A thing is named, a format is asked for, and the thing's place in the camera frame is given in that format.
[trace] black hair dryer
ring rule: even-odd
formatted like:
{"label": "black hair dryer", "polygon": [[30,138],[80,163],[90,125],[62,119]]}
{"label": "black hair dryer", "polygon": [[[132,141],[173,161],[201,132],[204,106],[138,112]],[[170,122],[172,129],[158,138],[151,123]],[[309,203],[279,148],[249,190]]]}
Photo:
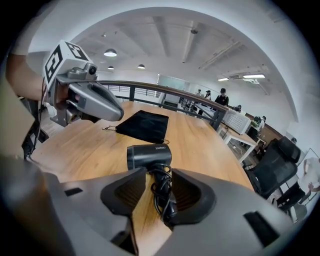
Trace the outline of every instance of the black hair dryer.
{"label": "black hair dryer", "polygon": [[128,170],[153,164],[170,165],[172,155],[167,144],[132,145],[126,149]]}

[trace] ceiling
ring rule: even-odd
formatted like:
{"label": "ceiling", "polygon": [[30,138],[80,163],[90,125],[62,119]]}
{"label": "ceiling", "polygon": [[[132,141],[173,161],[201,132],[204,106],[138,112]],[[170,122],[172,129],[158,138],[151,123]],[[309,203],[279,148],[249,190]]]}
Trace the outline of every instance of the ceiling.
{"label": "ceiling", "polygon": [[[93,26],[86,32],[86,37],[75,43],[101,71],[107,71],[108,66],[114,66],[115,71],[136,70],[138,64],[147,63],[148,71],[159,72],[159,62],[168,69],[172,69],[169,63],[173,63],[175,68],[202,71],[215,81],[236,74],[263,73],[266,79],[259,80],[260,85],[243,80],[234,82],[249,87],[260,86],[266,94],[281,91],[281,86],[273,82],[272,73],[259,51],[225,31],[185,17],[131,17],[130,20],[107,23],[103,28]],[[115,49],[117,56],[105,57],[108,48]],[[169,75],[169,70],[167,73],[162,68],[161,74]]]}

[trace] metal railing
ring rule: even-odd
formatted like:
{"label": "metal railing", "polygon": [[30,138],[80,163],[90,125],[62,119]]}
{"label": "metal railing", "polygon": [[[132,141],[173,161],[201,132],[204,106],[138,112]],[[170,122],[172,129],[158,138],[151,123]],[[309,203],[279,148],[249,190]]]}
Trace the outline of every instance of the metal railing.
{"label": "metal railing", "polygon": [[[162,85],[157,85],[157,84],[151,84],[151,83],[143,83],[143,82],[134,82],[134,81],[98,81],[101,85],[106,86],[109,90],[111,91],[118,91],[118,92],[129,92],[129,97],[127,96],[120,96],[116,95],[117,98],[120,99],[127,99],[129,101],[137,101],[137,102],[143,102],[143,103],[148,103],[152,105],[157,105],[160,108],[172,110],[172,111],[179,111],[186,113],[189,116],[197,117],[200,119],[208,120],[209,124],[215,129],[216,131],[219,128],[219,125],[224,118],[226,112],[229,110],[228,107],[222,106],[214,101],[211,101],[207,98],[200,97],[197,95],[194,95],[192,93],[183,91],[183,90],[178,90],[174,89],[171,87],[166,87]],[[164,98],[162,99],[161,103],[159,102],[154,102],[150,100],[144,100],[144,99],[139,99],[135,98],[135,92],[138,94],[153,94],[153,96],[156,94],[160,95],[160,93],[164,93]],[[171,105],[163,104],[164,99],[166,98],[166,95],[174,95],[180,97],[179,102],[182,103],[182,105],[185,103],[190,103],[189,107],[174,107]],[[194,111],[194,106],[195,104],[204,104],[208,107],[214,108],[215,113],[212,117],[204,116],[201,114],[197,114]]]}

